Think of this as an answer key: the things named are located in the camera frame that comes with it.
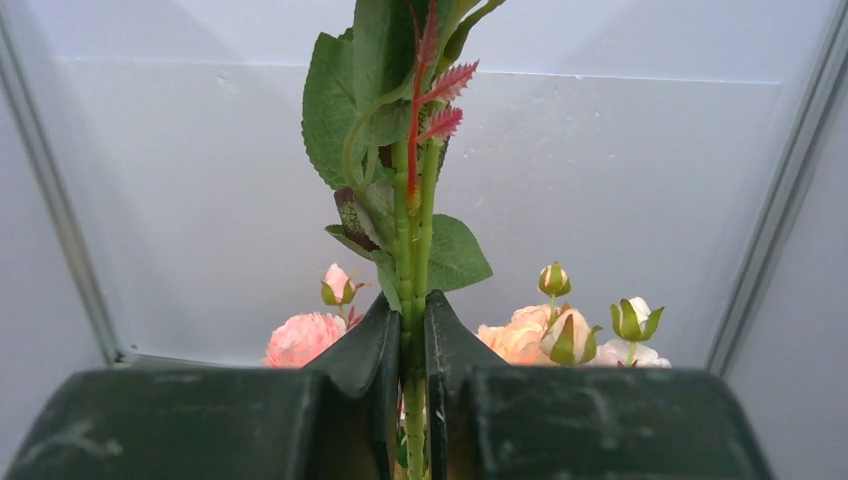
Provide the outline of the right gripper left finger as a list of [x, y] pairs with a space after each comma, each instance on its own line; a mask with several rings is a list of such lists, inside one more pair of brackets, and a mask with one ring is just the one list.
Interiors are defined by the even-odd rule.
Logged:
[[379, 296], [299, 369], [129, 368], [70, 376], [10, 479], [389, 479], [399, 320]]

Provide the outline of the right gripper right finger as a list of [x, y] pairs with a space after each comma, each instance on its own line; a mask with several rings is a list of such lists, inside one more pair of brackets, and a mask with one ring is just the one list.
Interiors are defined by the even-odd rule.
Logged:
[[770, 479], [745, 412], [697, 369], [515, 366], [458, 319], [424, 314], [435, 479]]

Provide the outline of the deep pink flower stem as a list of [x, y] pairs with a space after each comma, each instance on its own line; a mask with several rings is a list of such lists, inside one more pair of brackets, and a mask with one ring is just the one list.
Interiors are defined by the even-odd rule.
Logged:
[[357, 293], [370, 282], [359, 282], [336, 263], [321, 280], [321, 298], [333, 312], [301, 313], [289, 317], [270, 335], [262, 365], [297, 369], [316, 359], [357, 326], [364, 314], [353, 305]]

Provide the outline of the orange peach flower stem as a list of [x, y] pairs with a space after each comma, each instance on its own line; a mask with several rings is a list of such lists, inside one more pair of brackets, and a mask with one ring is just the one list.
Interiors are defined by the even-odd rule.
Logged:
[[591, 327], [578, 309], [560, 301], [570, 293], [571, 283], [559, 262], [541, 270], [537, 288], [547, 297], [545, 303], [514, 311], [503, 326], [482, 325], [476, 337], [513, 365], [575, 366], [592, 361], [600, 328]]

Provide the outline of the white pink flower stem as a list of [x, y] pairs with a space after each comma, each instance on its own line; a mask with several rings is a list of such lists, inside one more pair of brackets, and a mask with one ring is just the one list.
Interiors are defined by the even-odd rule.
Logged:
[[671, 368], [671, 362], [646, 343], [657, 332], [664, 307], [652, 309], [636, 296], [610, 307], [614, 337], [599, 345], [593, 367]]

